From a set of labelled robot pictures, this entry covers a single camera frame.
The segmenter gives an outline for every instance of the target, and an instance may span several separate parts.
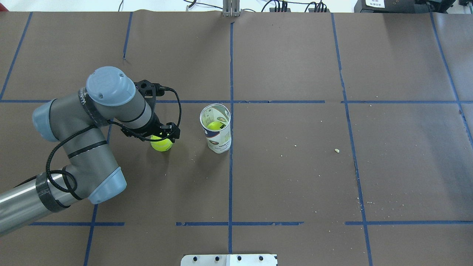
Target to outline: black cable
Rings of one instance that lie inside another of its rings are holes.
[[[323,8],[323,6],[324,6],[324,3],[322,2],[322,0],[320,0],[320,2],[315,7],[314,12],[317,12],[317,13],[321,12],[321,9]]]
[[[84,128],[82,130],[77,131],[73,135],[71,135],[68,138],[66,138],[65,140],[61,141],[56,147],[54,147],[54,149],[49,154],[48,160],[46,161],[46,177],[48,178],[51,185],[53,185],[55,188],[61,190],[62,192],[65,192],[65,193],[74,192],[77,189],[77,180],[68,171],[65,171],[65,170],[52,170],[51,171],[51,161],[53,160],[54,154],[57,152],[57,150],[59,150],[60,147],[62,147],[68,141],[72,140],[73,138],[75,138],[75,137],[79,136],[80,134],[85,133],[85,132],[87,132],[87,131],[89,131],[93,128],[97,128],[97,126],[91,125],[91,126],[88,126],[88,127]],[[74,186],[72,186],[71,189],[64,188],[64,187],[60,186],[58,183],[56,183],[56,181],[54,181],[51,174],[62,174],[62,175],[65,175],[66,177],[69,177],[72,180]]]
[[[275,2],[275,3],[274,3],[274,11],[276,11],[276,3],[278,3],[278,4],[279,4],[279,1],[276,1],[276,0],[270,0],[270,1],[267,1],[267,2],[266,2],[266,4],[263,6],[263,9],[261,9],[261,12],[263,12],[263,11],[264,11],[264,9],[266,8],[266,6],[268,6],[268,4],[269,4],[269,3],[271,3],[271,2],[273,2],[273,1]]]
[[[120,12],[120,8],[122,7],[123,1],[125,1],[125,0],[122,0],[122,2],[120,3],[120,5],[118,6],[118,12]]]
[[[117,125],[119,127],[121,127],[123,130],[125,130],[127,133],[129,133],[130,135],[132,135],[133,137],[141,140],[141,141],[147,141],[147,142],[160,142],[160,141],[163,141],[165,139],[169,139],[170,136],[172,136],[172,134],[174,134],[176,132],[176,130],[179,128],[179,125],[181,124],[181,116],[182,116],[182,107],[181,107],[181,100],[179,99],[179,95],[177,94],[177,92],[172,89],[172,88],[169,88],[169,87],[165,87],[166,89],[165,90],[168,90],[168,91],[172,91],[175,96],[176,96],[176,99],[177,99],[177,104],[179,105],[179,119],[177,120],[177,125],[175,127],[175,129],[173,131],[171,131],[171,133],[169,133],[167,136],[165,136],[164,138],[161,138],[161,139],[157,139],[157,140],[152,140],[152,139],[147,139],[145,137],[142,137],[138,134],[136,134],[135,132],[133,132],[131,129],[129,129],[128,127],[124,126],[123,124],[120,124],[120,123],[117,123],[117,122],[114,122],[114,121],[111,121],[111,120],[108,120],[108,123],[109,124],[114,124],[114,125]]]
[[[191,8],[191,7],[193,7],[193,6],[195,5],[195,3],[196,3],[196,2],[197,2],[197,0],[194,0],[194,1],[192,2],[192,4],[190,4],[190,5],[189,5],[189,7],[188,7],[188,8]]]
[[[183,0],[183,1],[184,1],[184,2],[188,2],[188,3],[193,3],[193,2],[195,2],[195,1],[188,1],[188,0]],[[196,2],[195,4],[197,4],[197,5],[204,5],[204,6],[208,6],[208,7],[213,7],[213,8],[217,8],[217,9],[223,9],[223,8],[221,8],[221,7],[218,7],[218,6],[209,5],[209,4],[205,4],[205,3],[197,3],[197,2]]]
[[[306,10],[304,10],[304,13],[307,12],[307,10],[309,9],[310,5],[314,4],[315,7],[314,7],[314,12],[315,12],[315,9],[317,8],[317,3],[315,2],[310,2],[307,6],[306,6]]]

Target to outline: can label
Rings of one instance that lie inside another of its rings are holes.
[[[200,120],[208,147],[216,153],[228,151],[232,143],[228,109],[221,104],[211,104],[202,110]]]

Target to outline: yellow tennis ball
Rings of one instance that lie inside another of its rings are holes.
[[[225,128],[226,126],[227,125],[225,125],[224,123],[222,123],[220,121],[214,121],[214,122],[208,124],[207,128],[210,129],[210,130],[218,131],[220,129]]]
[[[151,136],[152,140],[160,140],[160,137],[155,135]],[[162,140],[160,142],[151,142],[151,147],[157,151],[167,151],[173,146],[173,143],[169,139]]]

